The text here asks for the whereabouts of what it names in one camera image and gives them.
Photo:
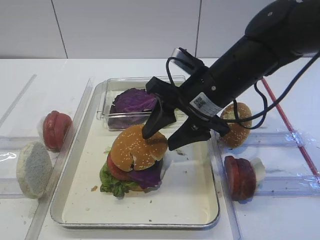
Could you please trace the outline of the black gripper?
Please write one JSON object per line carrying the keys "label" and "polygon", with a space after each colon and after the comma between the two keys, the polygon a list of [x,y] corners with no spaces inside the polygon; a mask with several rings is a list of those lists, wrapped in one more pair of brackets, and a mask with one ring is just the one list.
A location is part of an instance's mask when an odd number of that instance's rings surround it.
{"label": "black gripper", "polygon": [[157,102],[142,128],[146,140],[159,130],[176,122],[175,109],[184,112],[188,118],[168,139],[168,149],[180,147],[211,138],[210,130],[226,135],[230,128],[217,116],[222,109],[208,95],[213,86],[209,68],[201,67],[180,86],[176,86],[170,72],[169,82],[152,77],[146,84],[146,91],[155,94]]}

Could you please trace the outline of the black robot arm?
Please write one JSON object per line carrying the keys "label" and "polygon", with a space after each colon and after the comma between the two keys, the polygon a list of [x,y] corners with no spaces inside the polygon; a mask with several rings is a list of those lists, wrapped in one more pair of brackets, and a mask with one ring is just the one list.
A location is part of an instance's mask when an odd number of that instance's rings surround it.
{"label": "black robot arm", "polygon": [[277,0],[262,9],[247,25],[244,36],[210,67],[185,49],[176,48],[168,63],[189,74],[180,86],[153,77],[146,91],[157,103],[142,128],[149,139],[176,121],[175,109],[187,120],[168,139],[168,147],[207,141],[210,131],[221,136],[229,121],[218,117],[229,103],[250,86],[279,68],[305,56],[320,55],[320,3],[317,0]]}

